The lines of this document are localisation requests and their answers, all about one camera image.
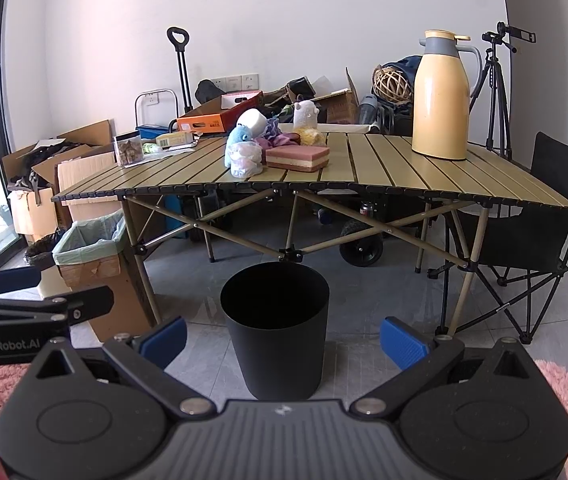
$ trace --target black folding chair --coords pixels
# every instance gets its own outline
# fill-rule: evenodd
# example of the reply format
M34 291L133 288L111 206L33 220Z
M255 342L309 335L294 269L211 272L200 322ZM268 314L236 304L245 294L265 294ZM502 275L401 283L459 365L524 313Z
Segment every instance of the black folding chair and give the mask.
M568 199L568 146L542 132L537 133L532 154L531 174ZM473 240L479 217L464 212L459 212L458 215L466 240ZM447 245L448 234L450 233L457 253L462 254L452 213L446 214L446 226ZM489 218L478 261L479 266L487 266L497 277L497 284L500 286L507 286L509 283L526 280L528 289L511 300L504 301L488 282L480 267L477 267L475 272L478 278L486 286L498 306L490 312L483 314L483 316L462 324L457 331L459 332L495 316L498 312L503 312L518 331L521 342L529 344L548 310L550 301L555 291L557 291L560 279L568 270L566 266L568 247L565 254L561 255L561 250L567 237L568 209L565 208L525 206L517 216ZM506 267L503 275L497 272L496 267ZM515 278L509 278L508 274L511 269L522 269L525 273ZM438 274L436 270L429 271L429 277L435 277L436 274ZM534 285L532 284L531 280L533 278L541 277L541 280ZM444 273L444 280L442 320L437 329L438 333L447 332L444 324L448 303L448 298L446 298L448 295L448 271ZM554 283L548 298L531 330L532 293L552 280L554 280ZM521 329L509 310L510 306L524 298L527 299L528 303L526 330Z

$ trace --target green trash bag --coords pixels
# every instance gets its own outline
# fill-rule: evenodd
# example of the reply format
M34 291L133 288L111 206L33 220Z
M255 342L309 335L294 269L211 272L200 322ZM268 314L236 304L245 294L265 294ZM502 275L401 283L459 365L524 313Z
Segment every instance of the green trash bag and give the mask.
M73 222L53 249L53 259L59 266L94 262L122 252L127 242L124 214L116 211Z

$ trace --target cake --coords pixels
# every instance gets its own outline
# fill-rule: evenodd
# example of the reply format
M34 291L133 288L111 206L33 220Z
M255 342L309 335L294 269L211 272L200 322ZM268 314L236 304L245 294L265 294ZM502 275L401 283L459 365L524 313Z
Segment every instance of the cake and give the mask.
M328 164L330 152L325 146L278 146L266 150L266 165L283 170L317 171Z

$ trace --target yellow thermos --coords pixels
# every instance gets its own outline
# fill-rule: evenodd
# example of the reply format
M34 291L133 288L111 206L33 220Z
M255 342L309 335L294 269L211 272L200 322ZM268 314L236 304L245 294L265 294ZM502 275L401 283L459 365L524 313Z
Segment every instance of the yellow thermos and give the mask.
M419 41L426 50L415 76L413 151L421 155L466 158L470 96L478 87L482 66L480 51L457 41L470 41L470 37L427 30L426 39ZM477 56L477 82L472 92L459 52Z

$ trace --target rattan ball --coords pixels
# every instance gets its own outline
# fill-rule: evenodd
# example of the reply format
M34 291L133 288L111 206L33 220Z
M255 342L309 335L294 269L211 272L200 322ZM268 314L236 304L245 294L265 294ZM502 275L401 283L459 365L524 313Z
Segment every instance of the rattan ball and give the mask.
M391 103L403 105L413 100L413 89L400 70L378 65L373 71L373 92Z

